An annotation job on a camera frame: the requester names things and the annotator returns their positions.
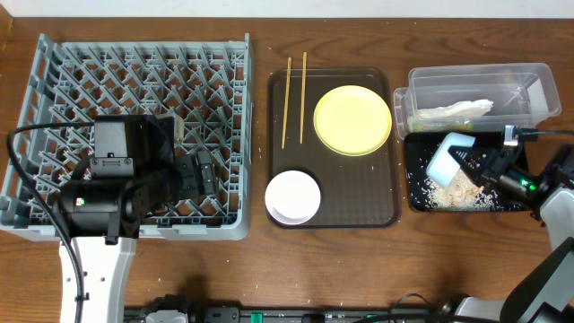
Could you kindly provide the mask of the blue plastic bowl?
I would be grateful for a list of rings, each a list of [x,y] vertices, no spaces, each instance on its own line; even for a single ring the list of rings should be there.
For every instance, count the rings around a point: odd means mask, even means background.
[[[459,133],[446,135],[431,158],[426,168],[426,175],[441,187],[447,187],[460,169],[460,165],[449,154],[448,149],[451,146],[472,147],[474,142],[474,136]]]

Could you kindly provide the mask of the green snack wrapper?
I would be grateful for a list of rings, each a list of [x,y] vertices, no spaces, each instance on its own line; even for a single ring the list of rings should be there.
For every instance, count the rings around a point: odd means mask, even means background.
[[[464,122],[448,123],[440,121],[416,121],[413,122],[409,129],[411,132],[439,132],[439,131],[472,131],[474,124],[472,121],[467,120]]]

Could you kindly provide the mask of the yellow plastic plate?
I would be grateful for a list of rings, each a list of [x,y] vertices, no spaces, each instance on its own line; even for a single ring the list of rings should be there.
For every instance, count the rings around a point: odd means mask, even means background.
[[[359,85],[336,87],[321,97],[314,114],[317,137],[345,156],[374,153],[391,134],[392,116],[384,99]]]

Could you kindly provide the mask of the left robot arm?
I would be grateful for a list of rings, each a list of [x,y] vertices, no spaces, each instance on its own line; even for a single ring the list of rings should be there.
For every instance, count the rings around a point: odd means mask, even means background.
[[[217,162],[206,150],[177,156],[176,115],[103,116],[94,121],[94,153],[60,189],[55,211],[67,227],[62,273],[63,322],[120,322],[126,283],[144,218],[167,203],[218,192]]]

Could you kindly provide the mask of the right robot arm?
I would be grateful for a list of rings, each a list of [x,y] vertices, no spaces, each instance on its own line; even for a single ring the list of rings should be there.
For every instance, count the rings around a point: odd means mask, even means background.
[[[445,321],[573,321],[573,145],[561,144],[537,175],[516,165],[524,143],[541,135],[572,133],[507,126],[500,148],[448,146],[448,155],[474,184],[494,189],[528,209],[546,229],[549,246],[544,259],[505,299],[466,295],[443,309]]]

